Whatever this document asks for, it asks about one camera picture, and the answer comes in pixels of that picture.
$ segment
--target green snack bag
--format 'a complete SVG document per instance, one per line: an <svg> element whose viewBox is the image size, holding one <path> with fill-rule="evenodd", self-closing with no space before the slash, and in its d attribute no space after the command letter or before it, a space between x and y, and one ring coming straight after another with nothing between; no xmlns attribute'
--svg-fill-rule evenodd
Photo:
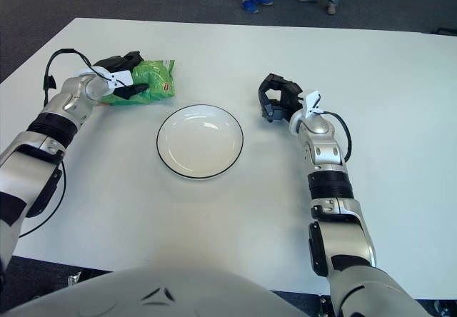
<svg viewBox="0 0 457 317"><path fill-rule="evenodd" d="M175 94L173 76L174 60L142 61L132 70L134 84L149 84L147 90L129 100L110 94L102 103L110 105L150 104L152 101L172 97Z"/></svg>

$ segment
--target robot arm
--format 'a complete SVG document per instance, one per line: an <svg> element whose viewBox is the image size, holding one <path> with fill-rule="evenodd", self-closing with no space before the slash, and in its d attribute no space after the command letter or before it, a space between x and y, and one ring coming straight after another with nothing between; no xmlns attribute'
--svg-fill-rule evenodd
<svg viewBox="0 0 457 317"><path fill-rule="evenodd" d="M266 91L270 86L281 91L281 102L287 105L273 101L273 106L279 107L268 109ZM297 87L270 74L259 89L259 98L263 116L270 122L285 118L290 132L303 146L311 215L316 219L309 226L311 262L316 274L327 277L330 283L335 314L428 316L387 273L376 268L373 242L349 181L348 156L342 155L334 138L335 128L322 117L329 113L318 107L319 93L303 93ZM301 102L299 110L291 111L293 101Z"/></svg>
<svg viewBox="0 0 457 317"><path fill-rule="evenodd" d="M3 273L18 241L22 222L48 204L62 175L66 149L99 100L117 81L133 83L129 71L85 69L67 79L26 131L0 155L0 262Z"/></svg>

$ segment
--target robotic hand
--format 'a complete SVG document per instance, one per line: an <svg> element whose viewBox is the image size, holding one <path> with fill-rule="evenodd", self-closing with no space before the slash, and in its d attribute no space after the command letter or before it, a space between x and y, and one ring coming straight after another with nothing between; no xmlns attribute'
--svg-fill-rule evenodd
<svg viewBox="0 0 457 317"><path fill-rule="evenodd" d="M280 102L268 99L269 89L281 91ZM274 74L263 81L258 96L268 122L289 121L291 134L303 146L311 215L316 219L309 226L311 262L316 274L330 283L336 315L428 316L387 273L376 268L373 242L346 168L351 136L343 119L319 108L318 91L302 92L294 82ZM348 137L346 156L324 114L341 122Z"/></svg>

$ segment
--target white cable clip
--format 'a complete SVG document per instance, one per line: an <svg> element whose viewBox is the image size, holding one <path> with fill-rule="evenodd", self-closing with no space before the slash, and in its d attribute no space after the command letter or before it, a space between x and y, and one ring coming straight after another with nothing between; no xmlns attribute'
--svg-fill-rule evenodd
<svg viewBox="0 0 457 317"><path fill-rule="evenodd" d="M118 87L122 87L123 84L125 86L130 86L134 84L134 80L131 76L130 71L119 71L111 73L104 67L92 66L92 68L106 79L109 91L105 95L112 94L115 89L117 89ZM92 71L92 69L88 67L86 69L78 71L78 73L76 73L76 76L83 76L85 74L95 73L94 71Z"/></svg>
<svg viewBox="0 0 457 317"><path fill-rule="evenodd" d="M319 101L321 95L319 91L305 91L298 94L298 102L301 103L302 109L298 110L291 117L291 121L288 125L288 129L292 135L298 135L298 126L300 121L304 122L312 114L322 114L323 110L319 108Z"/></svg>

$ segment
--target gray carpet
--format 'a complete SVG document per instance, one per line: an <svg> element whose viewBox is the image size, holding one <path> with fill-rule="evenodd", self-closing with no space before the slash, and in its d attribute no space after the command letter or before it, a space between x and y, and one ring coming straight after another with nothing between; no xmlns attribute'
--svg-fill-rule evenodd
<svg viewBox="0 0 457 317"><path fill-rule="evenodd" d="M261 8L260 14L249 15L241 10L241 0L0 0L0 81L75 17L426 33L439 26L457 28L457 0L342 0L335 16L328 16L325 7L326 0L317 4L274 0L274 5ZM281 40L267 46L281 47ZM14 258L6 273L0 311L64 287L68 275L78 270ZM316 315L317 297L277 294Z"/></svg>

